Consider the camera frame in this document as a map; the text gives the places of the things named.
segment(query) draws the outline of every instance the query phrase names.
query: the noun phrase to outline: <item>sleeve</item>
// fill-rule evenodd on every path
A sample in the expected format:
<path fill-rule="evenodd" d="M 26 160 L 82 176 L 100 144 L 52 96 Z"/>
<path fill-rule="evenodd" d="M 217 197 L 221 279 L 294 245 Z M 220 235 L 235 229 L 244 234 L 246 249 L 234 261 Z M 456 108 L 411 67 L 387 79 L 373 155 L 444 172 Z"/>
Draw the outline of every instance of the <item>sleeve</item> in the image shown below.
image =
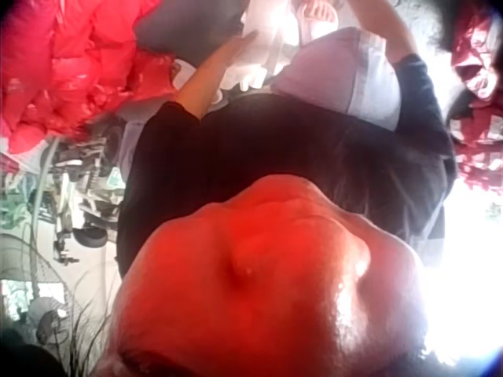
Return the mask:
<path fill-rule="evenodd" d="M 177 184 L 173 177 L 185 169 L 184 145 L 199 124 L 200 120 L 182 106 L 168 102 L 141 132 L 119 215 L 117 262 L 121 276 L 149 236 L 171 215 Z"/>
<path fill-rule="evenodd" d="M 402 93 L 396 133 L 424 152 L 452 158 L 452 141 L 425 62 L 410 55 L 395 65 L 395 71 Z"/>

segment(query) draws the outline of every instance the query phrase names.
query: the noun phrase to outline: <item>man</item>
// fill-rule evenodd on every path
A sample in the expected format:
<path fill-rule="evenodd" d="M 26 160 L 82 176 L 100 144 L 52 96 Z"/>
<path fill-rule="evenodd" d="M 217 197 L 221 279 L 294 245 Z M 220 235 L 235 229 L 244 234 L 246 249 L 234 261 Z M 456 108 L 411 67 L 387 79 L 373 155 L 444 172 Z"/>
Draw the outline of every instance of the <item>man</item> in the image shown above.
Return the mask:
<path fill-rule="evenodd" d="M 365 59 L 382 44 L 342 30 L 305 46 L 272 94 L 206 115 L 250 35 L 146 124 L 97 375 L 367 375 L 421 344 L 420 263 L 407 243 L 431 233 L 454 179 L 452 145 L 403 22 L 386 0 L 349 3 L 365 33 L 387 41 L 398 103 L 382 101 L 392 86 L 378 92 L 372 68 L 385 64 Z M 330 46 L 354 58 L 343 68 L 353 86 L 325 68 L 292 74 L 307 51 L 337 59 Z"/>

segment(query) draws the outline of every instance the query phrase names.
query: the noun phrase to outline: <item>person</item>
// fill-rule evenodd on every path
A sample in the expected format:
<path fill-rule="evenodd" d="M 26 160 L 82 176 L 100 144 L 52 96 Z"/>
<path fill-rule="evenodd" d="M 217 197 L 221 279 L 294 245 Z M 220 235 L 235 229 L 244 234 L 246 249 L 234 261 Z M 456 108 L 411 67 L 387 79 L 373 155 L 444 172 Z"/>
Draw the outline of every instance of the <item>person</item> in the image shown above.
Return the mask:
<path fill-rule="evenodd" d="M 306 44 L 272 93 L 207 114 L 255 35 L 233 38 L 147 122 L 95 375 L 368 375 L 423 344 L 412 247 L 453 184 L 453 148 L 395 10 L 348 3 L 364 31 Z"/>

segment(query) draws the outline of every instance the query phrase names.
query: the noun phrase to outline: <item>black t-shirt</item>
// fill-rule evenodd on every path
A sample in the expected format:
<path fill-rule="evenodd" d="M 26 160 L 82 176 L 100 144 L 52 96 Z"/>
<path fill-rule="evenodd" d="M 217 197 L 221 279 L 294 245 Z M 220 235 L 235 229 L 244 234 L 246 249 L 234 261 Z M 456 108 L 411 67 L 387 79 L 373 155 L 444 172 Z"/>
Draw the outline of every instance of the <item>black t-shirt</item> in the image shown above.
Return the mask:
<path fill-rule="evenodd" d="M 273 94 L 243 97 L 201 121 L 165 104 L 134 153 L 119 217 L 121 275 L 164 222 L 270 174 L 312 181 L 413 247 L 427 239 L 455 178 L 453 147 L 424 62 L 412 55 L 395 69 L 402 91 L 395 132 Z"/>

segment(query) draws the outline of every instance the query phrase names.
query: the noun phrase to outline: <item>wheel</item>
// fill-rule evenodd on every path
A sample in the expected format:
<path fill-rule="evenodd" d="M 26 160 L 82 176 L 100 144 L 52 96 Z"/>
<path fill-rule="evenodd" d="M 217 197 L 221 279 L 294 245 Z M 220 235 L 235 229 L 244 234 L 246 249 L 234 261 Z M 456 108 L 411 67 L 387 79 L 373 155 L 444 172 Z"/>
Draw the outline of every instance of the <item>wheel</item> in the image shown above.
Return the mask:
<path fill-rule="evenodd" d="M 103 247 L 108 241 L 107 231 L 96 227 L 73 229 L 73 236 L 82 246 L 93 249 Z"/>

